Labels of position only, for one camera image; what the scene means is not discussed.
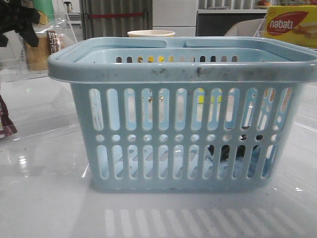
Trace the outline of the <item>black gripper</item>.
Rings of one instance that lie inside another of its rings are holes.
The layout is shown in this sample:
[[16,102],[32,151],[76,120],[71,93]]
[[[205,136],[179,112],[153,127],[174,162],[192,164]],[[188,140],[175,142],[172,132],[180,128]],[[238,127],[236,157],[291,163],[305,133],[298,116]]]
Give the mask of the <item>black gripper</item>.
[[0,1],[0,46],[6,47],[9,31],[18,33],[31,47],[37,47],[39,38],[33,29],[33,23],[39,24],[40,14],[34,8],[22,6],[17,0]]

